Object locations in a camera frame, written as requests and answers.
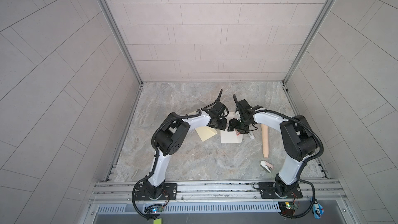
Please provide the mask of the cream white envelope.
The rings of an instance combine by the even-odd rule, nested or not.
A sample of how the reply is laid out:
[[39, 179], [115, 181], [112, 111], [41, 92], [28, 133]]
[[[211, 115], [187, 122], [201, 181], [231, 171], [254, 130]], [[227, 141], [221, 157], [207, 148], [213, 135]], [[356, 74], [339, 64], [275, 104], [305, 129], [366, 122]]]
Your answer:
[[234, 112], [229, 112], [226, 117], [227, 127], [224, 131], [220, 131], [221, 143], [223, 144], [240, 144], [243, 141], [243, 135], [236, 130], [229, 131], [230, 120], [235, 118]]

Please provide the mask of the white glue stick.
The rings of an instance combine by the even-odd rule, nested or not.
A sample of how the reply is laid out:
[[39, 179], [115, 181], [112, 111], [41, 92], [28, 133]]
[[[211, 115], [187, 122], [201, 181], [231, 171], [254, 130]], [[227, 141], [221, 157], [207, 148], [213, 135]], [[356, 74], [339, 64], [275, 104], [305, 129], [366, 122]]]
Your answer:
[[251, 140], [254, 140], [254, 139], [255, 139], [255, 136], [254, 136], [254, 134], [253, 134], [252, 132], [249, 132], [248, 135], [249, 135], [249, 137], [250, 137]]

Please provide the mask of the yellow envelope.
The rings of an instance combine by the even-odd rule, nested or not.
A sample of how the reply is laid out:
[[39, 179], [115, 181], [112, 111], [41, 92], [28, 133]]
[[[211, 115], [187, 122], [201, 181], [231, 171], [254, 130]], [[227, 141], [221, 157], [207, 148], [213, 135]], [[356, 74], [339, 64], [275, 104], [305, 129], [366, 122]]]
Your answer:
[[207, 141], [218, 134], [215, 128], [209, 126], [210, 121], [211, 117], [204, 111], [201, 111], [200, 116], [192, 121], [194, 124], [194, 129], [196, 130], [202, 142]]

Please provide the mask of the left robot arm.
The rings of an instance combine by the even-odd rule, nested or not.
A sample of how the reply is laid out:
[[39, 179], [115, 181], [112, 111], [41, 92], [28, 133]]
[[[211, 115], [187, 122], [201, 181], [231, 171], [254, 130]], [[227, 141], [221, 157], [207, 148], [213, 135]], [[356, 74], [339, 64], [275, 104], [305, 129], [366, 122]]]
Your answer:
[[132, 198], [136, 200], [143, 195], [152, 200], [158, 199], [162, 195], [171, 156], [181, 148], [187, 134], [200, 127], [225, 130], [228, 113], [228, 108], [219, 100], [198, 109], [194, 114], [170, 113], [151, 138], [151, 146], [155, 150], [152, 169], [135, 184]]

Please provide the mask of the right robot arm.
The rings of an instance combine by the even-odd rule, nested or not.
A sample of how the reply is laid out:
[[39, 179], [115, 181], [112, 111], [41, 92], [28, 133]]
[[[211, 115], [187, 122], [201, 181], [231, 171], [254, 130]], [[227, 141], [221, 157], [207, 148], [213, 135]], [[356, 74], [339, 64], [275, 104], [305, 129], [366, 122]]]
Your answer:
[[248, 134], [250, 125], [263, 124], [281, 133], [287, 156], [275, 177], [274, 192], [279, 198], [290, 196], [297, 190], [302, 171], [308, 162], [323, 154], [320, 138], [302, 115], [289, 117], [262, 106], [252, 107], [246, 100], [239, 101], [235, 95], [233, 98], [238, 118], [230, 120], [229, 131]]

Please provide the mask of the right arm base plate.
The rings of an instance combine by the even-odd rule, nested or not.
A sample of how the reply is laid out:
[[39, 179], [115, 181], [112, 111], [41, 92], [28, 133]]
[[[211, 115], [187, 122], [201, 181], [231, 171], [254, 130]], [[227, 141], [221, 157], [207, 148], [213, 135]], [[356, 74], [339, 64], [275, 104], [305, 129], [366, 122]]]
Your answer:
[[300, 186], [296, 181], [292, 185], [286, 185], [284, 182], [259, 182], [258, 189], [262, 199], [293, 199], [303, 198]]

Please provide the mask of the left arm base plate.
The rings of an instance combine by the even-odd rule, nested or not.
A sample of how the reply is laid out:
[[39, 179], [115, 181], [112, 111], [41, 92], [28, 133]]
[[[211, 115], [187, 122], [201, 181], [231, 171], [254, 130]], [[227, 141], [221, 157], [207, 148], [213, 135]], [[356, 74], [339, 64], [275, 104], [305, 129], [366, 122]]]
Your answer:
[[154, 187], [149, 182], [141, 183], [133, 192], [134, 200], [176, 200], [177, 187], [176, 183], [163, 183], [157, 187]]

